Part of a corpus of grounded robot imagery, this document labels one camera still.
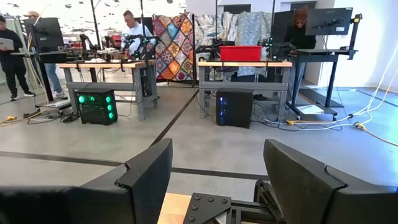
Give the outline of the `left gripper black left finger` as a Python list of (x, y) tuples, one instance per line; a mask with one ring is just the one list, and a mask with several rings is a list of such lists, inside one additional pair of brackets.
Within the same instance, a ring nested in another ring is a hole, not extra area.
[(81, 186), (2, 186), (0, 224), (157, 224), (172, 158), (166, 138)]

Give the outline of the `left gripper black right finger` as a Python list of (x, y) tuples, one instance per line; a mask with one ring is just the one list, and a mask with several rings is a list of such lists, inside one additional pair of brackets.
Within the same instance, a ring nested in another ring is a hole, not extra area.
[(287, 224), (398, 224), (398, 187), (340, 171), (275, 139), (264, 163)]

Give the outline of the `red plastic bin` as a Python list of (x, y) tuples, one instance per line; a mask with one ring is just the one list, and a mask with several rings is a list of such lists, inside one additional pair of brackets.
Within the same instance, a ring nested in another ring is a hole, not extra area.
[(260, 61), (262, 47), (257, 45), (230, 45), (220, 47), (220, 60), (231, 62)]

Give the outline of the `white paper sheet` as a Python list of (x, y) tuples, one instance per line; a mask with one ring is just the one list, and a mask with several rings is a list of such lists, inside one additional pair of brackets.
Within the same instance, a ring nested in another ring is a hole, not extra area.
[(298, 106), (296, 109), (301, 113), (301, 114), (323, 114), (325, 111), (318, 107), (317, 105), (303, 105), (303, 106)]

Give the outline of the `computer tower green lights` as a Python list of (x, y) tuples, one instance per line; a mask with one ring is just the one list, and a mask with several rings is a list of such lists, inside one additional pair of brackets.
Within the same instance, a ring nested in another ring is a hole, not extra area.
[(83, 124), (108, 126), (118, 120), (114, 91), (110, 89), (90, 89), (76, 92), (78, 112)]

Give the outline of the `computer tower blue lights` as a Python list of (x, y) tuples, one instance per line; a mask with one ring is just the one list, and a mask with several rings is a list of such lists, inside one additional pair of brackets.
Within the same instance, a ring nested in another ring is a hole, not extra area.
[(241, 88), (220, 88), (216, 92), (216, 122), (219, 126), (249, 129), (252, 116), (253, 91)]

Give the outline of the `person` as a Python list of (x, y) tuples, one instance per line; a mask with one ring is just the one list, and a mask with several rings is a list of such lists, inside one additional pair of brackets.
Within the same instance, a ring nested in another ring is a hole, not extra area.
[[(37, 19), (40, 14), (36, 11), (28, 11), (26, 14), (24, 14), (24, 16), (26, 16), (28, 19)], [(53, 85), (53, 98), (65, 98), (65, 93), (63, 92), (56, 73), (56, 65), (53, 63), (45, 63), (44, 66), (47, 77), (50, 78), (50, 81)]]
[[(314, 49), (316, 46), (316, 37), (314, 35), (306, 35), (308, 17), (308, 7), (301, 7), (294, 12), (293, 24), (289, 25), (285, 33), (284, 42), (290, 42), (296, 49)], [(292, 101), (295, 78), (298, 78), (298, 85), (301, 84), (306, 63), (300, 62), (296, 69), (295, 59), (292, 60), (292, 68), (290, 69), (289, 85), (287, 90), (287, 100)]]
[(130, 10), (126, 10), (123, 13), (123, 17), (126, 23), (126, 27), (123, 29), (121, 36), (122, 49), (128, 50), (130, 55), (133, 55), (136, 50), (139, 50), (140, 53), (142, 53), (143, 50), (140, 48), (140, 38), (135, 38), (133, 42), (127, 47), (127, 37), (129, 37), (130, 35), (146, 35), (146, 37), (152, 37), (152, 33), (147, 28), (147, 26), (144, 26), (135, 20), (134, 15)]
[(16, 78), (24, 91), (24, 96), (35, 96), (35, 93), (30, 91), (27, 84), (25, 77), (26, 68), (23, 58), (18, 55), (12, 55), (12, 53), (19, 53), (20, 48), (23, 48), (22, 41), (13, 30), (6, 27), (6, 20), (3, 16), (0, 16), (0, 38), (12, 40), (13, 46), (12, 49), (0, 45), (0, 64), (6, 76), (7, 86), (11, 92), (10, 100), (18, 100)]

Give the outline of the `wooden workbench grey legs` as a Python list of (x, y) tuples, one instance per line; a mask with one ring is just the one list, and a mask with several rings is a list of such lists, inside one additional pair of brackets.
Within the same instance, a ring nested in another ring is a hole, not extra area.
[[(255, 91), (271, 91), (279, 92), (279, 114), (278, 120), (282, 121), (286, 112), (287, 90), (289, 85), (290, 68), (292, 62), (270, 62), (270, 61), (257, 61), (257, 62), (225, 62), (225, 61), (200, 61), (197, 63), (199, 71), (199, 87), (198, 87), (198, 104), (200, 106), (200, 118), (204, 119), (208, 115), (206, 111), (206, 90), (219, 90), (220, 88), (239, 88)], [(281, 82), (211, 82), (206, 81), (205, 68), (206, 67), (277, 67), (282, 68), (282, 81)]]
[[(138, 61), (138, 62), (128, 62), (128, 63), (60, 63), (58, 65), (63, 69), (66, 79), (66, 86), (68, 88), (68, 94), (70, 103), (72, 105), (72, 110), (75, 114), (78, 113), (78, 100), (76, 98), (76, 91), (82, 90), (86, 87), (99, 90), (99, 89), (110, 89), (116, 91), (130, 91), (136, 94), (136, 99), (132, 101), (132, 104), (137, 105), (137, 112), (139, 119), (142, 121), (145, 119), (145, 106), (152, 103), (155, 107), (158, 104), (158, 94), (156, 86), (156, 75), (155, 75), (155, 61), (150, 60), (148, 62)], [(74, 82), (72, 78), (72, 69), (81, 68), (95, 68), (95, 69), (105, 69), (105, 68), (119, 68), (123, 71), (132, 71), (132, 83), (109, 83), (109, 82)], [(146, 83), (149, 86), (149, 96), (144, 96), (144, 89), (142, 88), (142, 78), (140, 71), (141, 69), (146, 70)]]

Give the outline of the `black standing desk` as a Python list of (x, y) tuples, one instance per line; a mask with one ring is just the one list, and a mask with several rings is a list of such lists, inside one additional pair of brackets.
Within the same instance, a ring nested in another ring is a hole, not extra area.
[(50, 87), (50, 82), (45, 71), (45, 63), (58, 64), (65, 61), (65, 52), (47, 52), (47, 53), (12, 53), (19, 57), (23, 57), (25, 64), (27, 65), (28, 71), (34, 78), (35, 84), (41, 87), (47, 97), (47, 101), (42, 104), (37, 104), (36, 107), (42, 108), (48, 106), (49, 108), (56, 108), (58, 110), (63, 110), (65, 108), (71, 107), (70, 100), (68, 96), (64, 96), (60, 99), (54, 99), (52, 89)]
[(313, 63), (313, 62), (331, 62), (333, 64), (330, 81), (327, 88), (326, 100), (324, 103), (320, 103), (319, 101), (315, 103), (318, 107), (323, 109), (326, 114), (333, 115), (333, 121), (336, 121), (338, 113), (333, 111), (330, 107), (331, 102), (331, 94), (333, 91), (333, 83), (335, 80), (335, 73), (338, 63), (338, 58), (340, 55), (347, 55), (350, 60), (354, 58), (357, 50), (354, 49), (356, 34), (358, 31), (358, 26), (363, 18), (362, 14), (357, 14), (353, 18), (351, 18), (350, 25), (353, 25), (353, 30), (351, 33), (351, 40), (349, 46), (345, 49), (298, 49), (297, 56), (295, 59), (296, 69), (299, 68), (300, 62), (305, 63)]

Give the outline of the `colourful patchwork quilt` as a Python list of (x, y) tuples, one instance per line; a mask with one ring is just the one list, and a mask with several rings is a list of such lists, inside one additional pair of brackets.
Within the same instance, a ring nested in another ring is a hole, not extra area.
[(156, 75), (161, 80), (187, 81), (193, 79), (194, 25), (191, 12), (175, 17), (152, 16)]

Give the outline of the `black monitor with white sticker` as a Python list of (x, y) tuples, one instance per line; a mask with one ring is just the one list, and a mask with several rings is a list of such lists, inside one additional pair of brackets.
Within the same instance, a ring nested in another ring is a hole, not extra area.
[(309, 9), (305, 35), (347, 35), (352, 7)]

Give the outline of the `blue-grey patterned cloth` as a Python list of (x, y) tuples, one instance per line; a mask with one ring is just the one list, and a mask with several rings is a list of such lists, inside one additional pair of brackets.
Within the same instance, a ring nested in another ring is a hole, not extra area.
[(271, 36), (270, 12), (242, 12), (237, 21), (237, 45), (255, 45)]

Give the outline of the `black stand pole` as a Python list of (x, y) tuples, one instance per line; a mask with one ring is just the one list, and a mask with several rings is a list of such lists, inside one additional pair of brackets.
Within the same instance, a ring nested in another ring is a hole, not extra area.
[(194, 13), (192, 13), (192, 26), (193, 26), (193, 29), (192, 29), (192, 31), (193, 31), (193, 45), (192, 45), (192, 47), (193, 47), (193, 63), (192, 63), (192, 65), (193, 65), (193, 77), (192, 77), (192, 88), (194, 88), (195, 87), (195, 85), (196, 85), (196, 82), (197, 82), (197, 64), (196, 64), (196, 53), (195, 53), (195, 50), (196, 50), (196, 42), (195, 42), (195, 14)]
[(145, 25), (144, 25), (144, 9), (143, 9), (143, 0), (140, 0), (140, 8), (141, 8), (141, 24), (142, 24), (142, 35), (146, 37), (145, 33)]
[(94, 27), (95, 27), (95, 34), (96, 34), (97, 44), (100, 47), (101, 46), (101, 39), (100, 39), (100, 34), (99, 34), (99, 30), (98, 30), (98, 24), (97, 24), (97, 20), (96, 20), (94, 0), (90, 0), (90, 5), (91, 5), (91, 11), (92, 11), (93, 22), (94, 22)]

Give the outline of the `grey laptop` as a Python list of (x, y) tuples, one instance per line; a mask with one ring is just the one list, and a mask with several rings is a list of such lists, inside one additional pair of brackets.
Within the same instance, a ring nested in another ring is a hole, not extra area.
[(14, 50), (14, 41), (0, 37), (0, 49)]

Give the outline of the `pale floral cloth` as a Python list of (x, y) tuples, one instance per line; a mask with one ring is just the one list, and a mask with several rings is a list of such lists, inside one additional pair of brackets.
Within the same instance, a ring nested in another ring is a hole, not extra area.
[[(215, 15), (195, 16), (195, 47), (200, 45), (211, 45), (211, 40), (216, 37), (216, 17)], [(239, 34), (239, 14), (223, 12), (217, 15), (217, 38), (222, 40), (234, 41), (236, 45), (241, 44)], [(196, 62), (199, 58), (209, 59), (210, 53), (196, 54)], [(212, 67), (205, 67), (206, 75), (210, 73), (210, 81), (231, 81), (231, 76), (235, 72), (217, 72)]]

